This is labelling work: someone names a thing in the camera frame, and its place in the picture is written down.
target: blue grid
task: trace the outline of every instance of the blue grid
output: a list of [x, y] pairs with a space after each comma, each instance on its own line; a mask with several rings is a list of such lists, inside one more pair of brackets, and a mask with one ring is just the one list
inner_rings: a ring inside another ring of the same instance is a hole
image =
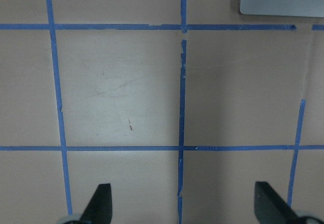
[[[57, 151], [62, 154], [62, 167], [64, 173], [64, 183], [66, 192], [67, 212], [73, 213], [70, 194], [69, 172], [67, 152], [76, 151], [178, 151], [178, 214], [179, 224], [182, 223], [182, 185], [183, 185], [183, 153], [184, 151], [294, 151], [289, 191], [288, 204], [292, 203], [295, 171], [298, 159], [298, 152], [302, 150], [324, 150], [324, 145], [300, 145], [303, 116], [306, 101], [301, 100], [296, 139], [294, 145], [256, 145], [256, 146], [185, 146], [184, 145], [184, 122], [185, 122], [185, 87], [186, 87], [186, 52], [187, 41], [182, 41], [181, 53], [181, 74], [180, 74], [180, 116], [179, 116], [179, 144], [178, 146], [67, 146], [65, 141], [64, 120], [62, 112], [62, 97], [59, 77], [59, 61], [57, 55], [56, 30], [181, 30], [187, 33], [188, 30], [296, 30], [292, 24], [187, 24], [187, 0], [181, 0], [181, 24], [56, 24], [54, 22], [54, 13], [52, 0], [46, 0], [48, 12], [48, 24], [0, 24], [1, 30], [48, 30], [51, 35], [53, 72], [55, 81], [56, 101], [58, 123], [60, 131], [60, 146], [0, 146], [0, 151]], [[324, 25], [313, 25], [312, 30], [324, 30]]]

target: vertical blue tape strip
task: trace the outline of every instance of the vertical blue tape strip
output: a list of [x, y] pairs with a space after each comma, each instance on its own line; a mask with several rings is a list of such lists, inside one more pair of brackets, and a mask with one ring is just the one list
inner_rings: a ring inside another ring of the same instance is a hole
[[49, 20], [49, 25], [50, 25], [54, 83], [55, 83], [58, 123], [59, 123], [59, 130], [60, 130], [60, 142], [61, 142], [61, 153], [62, 153], [62, 163], [63, 163], [66, 205], [67, 205], [67, 213], [69, 215], [72, 215], [73, 211], [72, 211], [72, 202], [71, 202], [67, 153], [66, 153], [67, 150], [66, 150], [64, 120], [63, 120], [63, 112], [62, 112], [62, 95], [61, 95], [61, 85], [60, 85], [60, 75], [59, 75], [59, 65], [58, 65], [56, 33], [55, 33], [52, 0], [46, 0], [46, 5], [47, 5], [48, 20]]
[[299, 106], [299, 115], [298, 115], [298, 123], [297, 123], [297, 130], [296, 130], [294, 155], [293, 155], [293, 160], [292, 160], [292, 167], [290, 170], [290, 180], [289, 180], [289, 187], [288, 187], [287, 204], [289, 206], [292, 205], [292, 199], [293, 199], [295, 173], [296, 173], [299, 145], [300, 145], [300, 140], [301, 140], [301, 135], [302, 135], [305, 105], [306, 105], [306, 100], [304, 100], [304, 99], [301, 100], [300, 106]]
[[184, 150], [184, 119], [185, 119], [185, 93], [186, 93], [186, 57], [187, 41], [181, 43], [181, 71], [180, 71], [180, 115], [179, 115], [179, 161], [178, 161], [178, 215], [179, 224], [182, 223], [182, 187], [183, 187], [183, 150]]
[[181, 29], [183, 33], [187, 33], [187, 0], [181, 0], [180, 5], [180, 14], [181, 14]]

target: black object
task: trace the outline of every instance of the black object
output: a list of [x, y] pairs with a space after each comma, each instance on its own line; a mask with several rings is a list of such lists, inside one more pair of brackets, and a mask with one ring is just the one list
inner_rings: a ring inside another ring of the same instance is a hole
[[267, 182], [255, 183], [254, 213], [260, 224], [307, 224], [309, 220], [324, 224], [315, 217], [298, 217]]
[[109, 183], [98, 185], [80, 220], [65, 224], [110, 224], [112, 219], [111, 186]]

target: floor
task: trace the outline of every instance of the floor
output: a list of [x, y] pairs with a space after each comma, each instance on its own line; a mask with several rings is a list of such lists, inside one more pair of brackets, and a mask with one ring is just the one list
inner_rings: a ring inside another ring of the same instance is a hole
[[0, 0], [0, 222], [112, 185], [114, 223], [257, 223], [268, 181], [324, 218], [324, 20], [239, 0]]

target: grid square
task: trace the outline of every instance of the grid square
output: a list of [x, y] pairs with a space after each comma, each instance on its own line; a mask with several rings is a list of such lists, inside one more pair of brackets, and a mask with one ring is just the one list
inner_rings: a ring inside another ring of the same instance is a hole
[[324, 143], [324, 35], [313, 31], [308, 48], [306, 107], [301, 144]]
[[313, 24], [324, 19], [242, 15], [239, 0], [187, 0], [188, 24]]
[[69, 152], [73, 211], [111, 183], [112, 224], [176, 223], [177, 159], [177, 152]]
[[308, 33], [188, 36], [185, 145], [294, 144]]
[[59, 31], [68, 145], [178, 145], [181, 39], [172, 31]]
[[299, 151], [292, 208], [324, 219], [324, 151]]
[[53, 0], [53, 7], [56, 23], [180, 23], [180, 0]]
[[45, 0], [0, 0], [0, 23], [47, 23]]
[[56, 223], [66, 200], [60, 152], [0, 152], [0, 222]]
[[185, 152], [183, 223], [255, 223], [254, 184], [286, 199], [292, 151]]
[[0, 145], [60, 145], [48, 31], [0, 31]]

